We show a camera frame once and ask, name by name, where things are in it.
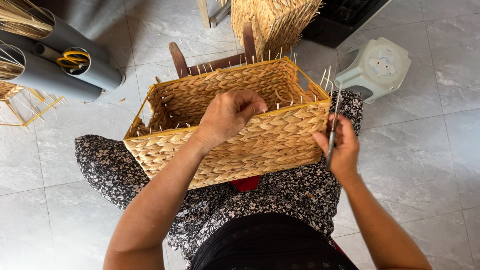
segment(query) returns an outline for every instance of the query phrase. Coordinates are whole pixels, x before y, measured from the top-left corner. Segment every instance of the floral skirt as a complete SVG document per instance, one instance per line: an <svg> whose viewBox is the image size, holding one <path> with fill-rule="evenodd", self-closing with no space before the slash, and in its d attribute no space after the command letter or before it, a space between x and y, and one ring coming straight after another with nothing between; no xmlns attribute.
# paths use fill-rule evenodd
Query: floral skirt
<svg viewBox="0 0 480 270"><path fill-rule="evenodd" d="M363 113L361 95L344 91L342 97L340 113L352 121L358 136ZM121 141L85 135L76 138L75 155L89 184L121 210L150 181ZM340 190L338 181L325 168L325 156L314 164L264 174L256 189L245 192L231 183L192 189L187 191L166 241L171 248L181 250L189 265L200 245L230 219L284 213L304 221L333 245L332 218Z"/></svg>

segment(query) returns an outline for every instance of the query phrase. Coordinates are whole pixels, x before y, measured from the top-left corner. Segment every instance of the gray pvc pipe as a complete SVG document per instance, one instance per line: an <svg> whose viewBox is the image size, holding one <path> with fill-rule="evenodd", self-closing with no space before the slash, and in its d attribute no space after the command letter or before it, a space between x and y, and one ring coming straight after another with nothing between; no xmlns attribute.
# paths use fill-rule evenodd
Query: gray pvc pipe
<svg viewBox="0 0 480 270"><path fill-rule="evenodd" d="M18 77L7 82L84 101L94 101L102 92L97 86L68 76L59 65L39 56L11 45L0 45L0 49L25 66ZM9 58L1 50L0 56Z"/></svg>
<svg viewBox="0 0 480 270"><path fill-rule="evenodd" d="M59 52L43 45L42 43L37 43L33 45L32 52L33 54L54 63L57 63L57 58L61 57L61 54Z"/></svg>
<svg viewBox="0 0 480 270"><path fill-rule="evenodd" d="M97 43L86 38L62 19L55 16L55 14L48 9L41 9L43 12L54 18L54 26L53 31L48 36L36 40L58 52L63 52L70 47L81 47L87 50L89 54L97 56L103 62L110 63L110 55L106 50L100 47ZM35 16L45 18L45 15L35 8L29 9L28 12Z"/></svg>
<svg viewBox="0 0 480 270"><path fill-rule="evenodd" d="M122 77L118 70L104 63L96 56L90 55L90 52L79 47L72 47L63 53L70 50L80 50L88 53L90 57L90 64L83 73L74 75L70 73L70 68L62 67L63 71L82 81L86 81L90 84L103 88L105 90L113 90L120 86Z"/></svg>
<svg viewBox="0 0 480 270"><path fill-rule="evenodd" d="M0 40L5 42L5 44L14 45L17 48L21 48L24 51L32 52L32 47L35 42L28 37L10 33L4 30L0 30Z"/></svg>

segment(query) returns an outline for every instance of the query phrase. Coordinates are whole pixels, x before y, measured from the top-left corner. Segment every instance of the plastic stool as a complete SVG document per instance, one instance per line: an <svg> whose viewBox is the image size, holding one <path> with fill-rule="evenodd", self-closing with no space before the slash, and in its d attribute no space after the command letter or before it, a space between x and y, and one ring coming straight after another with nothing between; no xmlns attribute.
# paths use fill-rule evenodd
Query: plastic stool
<svg viewBox="0 0 480 270"><path fill-rule="evenodd" d="M372 95L363 101L368 104L400 87L411 63L407 50L383 37L353 47L348 53L356 50L355 61L335 77L335 86L369 89Z"/></svg>

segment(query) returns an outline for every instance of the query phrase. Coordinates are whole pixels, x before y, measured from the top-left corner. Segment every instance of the finished woven basket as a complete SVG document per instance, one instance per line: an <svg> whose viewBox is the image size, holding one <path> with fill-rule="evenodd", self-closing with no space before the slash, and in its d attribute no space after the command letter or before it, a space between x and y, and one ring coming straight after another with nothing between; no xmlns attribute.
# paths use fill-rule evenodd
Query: finished woven basket
<svg viewBox="0 0 480 270"><path fill-rule="evenodd" d="M322 0L232 0L233 31L243 44L243 24L252 22L257 56L286 53L315 16Z"/></svg>
<svg viewBox="0 0 480 270"><path fill-rule="evenodd" d="M284 57L152 85L123 141L152 178L192 135L216 94L252 89L269 110L210 151L190 188L319 161L322 152L312 133L325 132L331 100L309 78L303 91L297 71L302 72ZM152 118L146 126L139 115L147 101Z"/></svg>

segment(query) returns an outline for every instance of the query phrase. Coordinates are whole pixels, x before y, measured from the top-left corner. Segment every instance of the wooden chair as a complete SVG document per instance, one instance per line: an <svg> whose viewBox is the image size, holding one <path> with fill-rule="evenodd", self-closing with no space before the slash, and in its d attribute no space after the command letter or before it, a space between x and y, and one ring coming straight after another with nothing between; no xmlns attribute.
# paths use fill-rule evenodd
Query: wooden chair
<svg viewBox="0 0 480 270"><path fill-rule="evenodd" d="M213 60L207 63L201 63L195 66L187 66L185 62L185 57L180 51L179 47L175 42L170 42L168 48L170 49L170 54L172 55L173 63L175 64L175 69L177 69L177 74L179 78L186 77L188 75L198 75L207 72L212 72L217 68L227 68L230 66L235 66L241 63L251 64L253 62L257 63L257 55L255 53L255 42L253 40L253 30L252 23L246 22L243 24L243 42L245 46L245 52L230 57Z"/></svg>

